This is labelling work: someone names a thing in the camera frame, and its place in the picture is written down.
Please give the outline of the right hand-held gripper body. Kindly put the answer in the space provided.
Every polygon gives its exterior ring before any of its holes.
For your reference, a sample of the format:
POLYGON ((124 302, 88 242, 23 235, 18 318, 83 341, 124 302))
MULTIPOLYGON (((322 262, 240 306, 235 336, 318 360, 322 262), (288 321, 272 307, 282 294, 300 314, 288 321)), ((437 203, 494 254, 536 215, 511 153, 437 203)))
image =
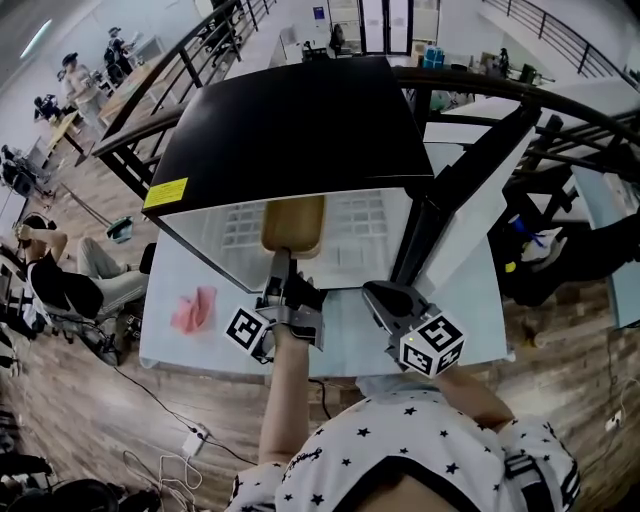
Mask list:
POLYGON ((465 333, 435 304, 414 309, 390 321, 386 352, 402 371, 438 376, 455 365, 463 352, 465 333))

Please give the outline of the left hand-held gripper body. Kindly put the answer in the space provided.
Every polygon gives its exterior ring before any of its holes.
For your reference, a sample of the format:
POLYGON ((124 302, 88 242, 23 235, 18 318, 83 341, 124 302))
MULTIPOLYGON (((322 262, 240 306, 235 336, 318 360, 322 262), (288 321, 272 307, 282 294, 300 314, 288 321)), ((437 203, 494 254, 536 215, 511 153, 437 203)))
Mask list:
POLYGON ((269 277, 253 309, 238 306, 223 330, 236 348, 259 363, 273 361, 273 328, 285 326, 291 335, 323 350, 322 306, 326 293, 294 272, 269 277))

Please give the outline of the beige food tray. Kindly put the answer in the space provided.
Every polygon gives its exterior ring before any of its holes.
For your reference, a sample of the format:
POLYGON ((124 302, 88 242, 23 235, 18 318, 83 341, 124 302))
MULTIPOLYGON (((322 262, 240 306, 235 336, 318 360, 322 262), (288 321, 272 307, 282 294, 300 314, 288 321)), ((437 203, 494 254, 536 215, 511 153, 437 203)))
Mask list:
POLYGON ((294 259, 320 252, 326 198, 323 195, 271 200, 263 216, 261 244, 270 252, 286 249, 294 259))

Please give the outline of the black mini fridge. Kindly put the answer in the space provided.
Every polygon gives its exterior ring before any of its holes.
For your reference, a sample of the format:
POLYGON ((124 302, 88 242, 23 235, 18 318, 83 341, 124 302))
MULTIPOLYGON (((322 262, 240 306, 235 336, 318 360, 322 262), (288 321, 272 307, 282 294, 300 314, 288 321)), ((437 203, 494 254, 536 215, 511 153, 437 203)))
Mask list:
POLYGON ((541 111, 519 105, 455 162, 431 167, 385 58, 272 68, 201 89, 153 177, 144 214, 246 292, 263 291, 274 252, 222 249, 226 210, 252 202, 380 191, 385 237, 323 244, 294 272, 324 290, 388 280, 430 294, 486 237, 541 111))

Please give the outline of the person's right forearm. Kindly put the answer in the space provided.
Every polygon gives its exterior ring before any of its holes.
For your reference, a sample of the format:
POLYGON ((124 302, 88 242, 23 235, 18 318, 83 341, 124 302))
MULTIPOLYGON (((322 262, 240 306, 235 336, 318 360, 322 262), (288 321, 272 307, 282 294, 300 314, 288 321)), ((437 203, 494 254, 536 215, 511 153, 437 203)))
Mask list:
POLYGON ((464 368, 451 366, 434 383, 452 407, 483 427, 498 432, 515 419, 506 403, 464 368))

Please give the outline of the person's left forearm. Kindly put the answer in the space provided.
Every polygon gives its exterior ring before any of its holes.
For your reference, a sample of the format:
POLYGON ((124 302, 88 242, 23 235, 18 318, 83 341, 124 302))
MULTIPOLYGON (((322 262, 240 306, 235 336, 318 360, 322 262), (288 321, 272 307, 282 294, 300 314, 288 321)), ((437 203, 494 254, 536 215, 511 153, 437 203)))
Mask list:
POLYGON ((269 397, 261 427, 258 463, 288 463, 309 437, 309 344, 276 325, 269 397))

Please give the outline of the table with pale blue cover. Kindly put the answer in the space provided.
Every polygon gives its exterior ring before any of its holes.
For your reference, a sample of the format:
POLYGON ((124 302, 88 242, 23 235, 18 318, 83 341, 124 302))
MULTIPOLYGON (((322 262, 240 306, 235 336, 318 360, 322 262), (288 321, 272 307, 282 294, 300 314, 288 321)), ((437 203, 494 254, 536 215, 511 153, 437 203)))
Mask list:
MULTIPOLYGON (((571 170, 592 228, 602 228, 624 218, 625 213, 603 174, 578 166, 572 166, 571 170)), ((640 263, 625 264, 609 277, 608 284, 616 325, 640 324, 640 263)))
MULTIPOLYGON (((507 355, 503 308, 490 247, 481 242, 431 301, 452 316, 466 335, 460 364, 500 360, 507 355)), ((171 365, 199 374, 265 375, 262 365, 235 347, 224 329, 238 306, 251 308, 255 296, 231 284, 213 269, 160 233, 150 274, 139 348, 146 368, 171 365), (185 335, 170 321, 180 298, 199 286, 216 289, 213 323, 185 335)), ((314 377, 391 374, 398 366, 385 354, 388 336, 372 319, 358 290, 327 296, 323 307, 324 348, 310 352, 314 377)))

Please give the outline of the pink cloth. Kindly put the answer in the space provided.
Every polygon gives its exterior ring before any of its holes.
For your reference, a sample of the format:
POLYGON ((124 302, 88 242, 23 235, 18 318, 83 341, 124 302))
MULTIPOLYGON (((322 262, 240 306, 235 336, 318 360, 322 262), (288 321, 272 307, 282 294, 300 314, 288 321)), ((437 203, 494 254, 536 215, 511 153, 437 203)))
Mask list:
POLYGON ((199 286, 195 294, 181 297, 171 315, 170 325, 184 335, 196 335, 215 327, 217 289, 199 286))

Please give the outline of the white star-print shirt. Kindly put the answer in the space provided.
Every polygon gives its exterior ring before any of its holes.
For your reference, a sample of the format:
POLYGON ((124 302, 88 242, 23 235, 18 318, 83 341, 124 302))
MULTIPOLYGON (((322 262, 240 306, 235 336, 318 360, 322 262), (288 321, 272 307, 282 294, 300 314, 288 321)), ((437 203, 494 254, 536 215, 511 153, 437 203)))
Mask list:
POLYGON ((536 417, 500 431, 435 391, 382 393, 309 436, 290 462, 239 473, 225 512, 352 512, 388 477, 408 475, 458 512, 569 512, 575 459, 536 417))

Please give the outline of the black bag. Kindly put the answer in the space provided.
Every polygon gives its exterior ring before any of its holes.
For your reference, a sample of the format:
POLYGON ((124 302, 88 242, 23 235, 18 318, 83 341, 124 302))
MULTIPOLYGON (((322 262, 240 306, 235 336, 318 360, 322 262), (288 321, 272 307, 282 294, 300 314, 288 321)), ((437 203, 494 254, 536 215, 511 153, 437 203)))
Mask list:
POLYGON ((640 210, 598 229, 563 227, 567 239, 559 258, 539 272, 521 262, 528 238, 504 221, 492 228, 489 242, 502 295, 521 306, 535 307, 545 302, 564 283, 604 279, 622 266, 640 262, 640 210), (516 263, 512 273, 505 265, 516 263))

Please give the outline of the blue cup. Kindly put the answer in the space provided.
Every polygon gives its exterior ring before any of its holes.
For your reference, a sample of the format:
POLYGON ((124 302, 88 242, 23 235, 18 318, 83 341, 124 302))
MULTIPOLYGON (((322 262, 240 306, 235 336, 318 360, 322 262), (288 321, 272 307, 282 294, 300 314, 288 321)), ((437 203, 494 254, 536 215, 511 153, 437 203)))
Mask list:
POLYGON ((518 233, 521 233, 523 236, 527 237, 529 241, 534 242, 537 246, 539 247, 543 247, 544 244, 542 243, 539 235, 534 232, 531 231, 527 228, 524 220, 522 219, 522 217, 520 215, 515 215, 513 216, 509 221, 508 224, 518 233))

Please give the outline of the white crumpled cloth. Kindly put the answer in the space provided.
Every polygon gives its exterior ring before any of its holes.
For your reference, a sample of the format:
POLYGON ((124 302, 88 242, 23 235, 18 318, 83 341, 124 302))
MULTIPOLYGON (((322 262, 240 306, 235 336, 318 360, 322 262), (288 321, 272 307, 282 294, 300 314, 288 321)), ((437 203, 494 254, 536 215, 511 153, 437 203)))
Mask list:
POLYGON ((567 239, 561 237, 563 228, 558 227, 535 233, 531 241, 523 246, 521 262, 532 272, 539 272, 553 264, 560 256, 567 239))

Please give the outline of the teal dustpan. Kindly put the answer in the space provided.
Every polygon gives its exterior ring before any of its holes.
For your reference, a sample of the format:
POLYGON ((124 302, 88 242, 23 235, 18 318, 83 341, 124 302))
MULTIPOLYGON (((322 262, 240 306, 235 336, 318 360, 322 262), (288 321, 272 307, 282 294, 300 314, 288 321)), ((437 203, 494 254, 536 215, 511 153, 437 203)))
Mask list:
POLYGON ((133 235, 133 217, 125 216, 112 223, 106 230, 106 237, 116 243, 129 241, 133 235))

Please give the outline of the white power strip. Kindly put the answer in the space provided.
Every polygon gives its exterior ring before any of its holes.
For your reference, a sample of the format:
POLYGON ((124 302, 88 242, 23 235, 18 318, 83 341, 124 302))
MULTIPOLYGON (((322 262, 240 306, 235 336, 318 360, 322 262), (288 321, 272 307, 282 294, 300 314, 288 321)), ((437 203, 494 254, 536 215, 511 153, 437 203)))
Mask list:
POLYGON ((209 431, 203 425, 196 424, 191 427, 181 448, 183 455, 186 458, 195 457, 208 437, 209 431))

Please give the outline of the black office chair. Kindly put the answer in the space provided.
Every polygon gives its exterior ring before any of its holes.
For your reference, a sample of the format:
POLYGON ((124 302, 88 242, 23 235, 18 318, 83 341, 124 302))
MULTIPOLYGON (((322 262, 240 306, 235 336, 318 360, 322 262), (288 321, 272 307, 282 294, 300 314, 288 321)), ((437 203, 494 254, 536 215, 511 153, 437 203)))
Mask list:
MULTIPOLYGON (((148 244, 144 248, 141 261, 133 264, 149 277, 156 247, 155 243, 148 244)), ((32 292, 34 307, 49 325, 72 338, 79 338, 98 359, 111 367, 117 367, 122 363, 129 351, 130 343, 140 337, 147 291, 140 299, 95 320, 86 319, 75 312, 67 313, 49 308, 43 305, 33 290, 32 292)))

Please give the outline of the wooden table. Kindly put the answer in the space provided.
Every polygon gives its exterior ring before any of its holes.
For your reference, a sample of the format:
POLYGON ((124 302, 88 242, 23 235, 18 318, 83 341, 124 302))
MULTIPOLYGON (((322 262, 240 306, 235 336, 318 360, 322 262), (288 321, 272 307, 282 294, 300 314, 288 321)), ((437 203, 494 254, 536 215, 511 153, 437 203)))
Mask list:
MULTIPOLYGON (((116 88, 113 95, 109 98, 99 113, 99 119, 106 127, 113 122, 117 114, 122 110, 133 94, 140 88, 143 81, 148 77, 160 60, 160 57, 156 57, 134 68, 132 73, 120 86, 116 88)), ((149 97, 155 105, 159 104, 159 97, 163 92, 168 92, 168 97, 173 101, 173 104, 177 103, 175 94, 169 91, 167 76, 168 71, 162 71, 159 77, 155 79, 152 86, 144 93, 144 96, 149 97)))

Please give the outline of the glass double door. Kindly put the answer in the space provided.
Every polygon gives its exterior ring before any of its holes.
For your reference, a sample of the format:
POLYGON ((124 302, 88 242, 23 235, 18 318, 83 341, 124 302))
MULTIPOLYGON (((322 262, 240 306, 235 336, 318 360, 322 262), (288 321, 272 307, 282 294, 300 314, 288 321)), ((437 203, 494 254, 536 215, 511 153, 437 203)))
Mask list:
POLYGON ((409 55, 414 0, 358 0, 365 54, 409 55))

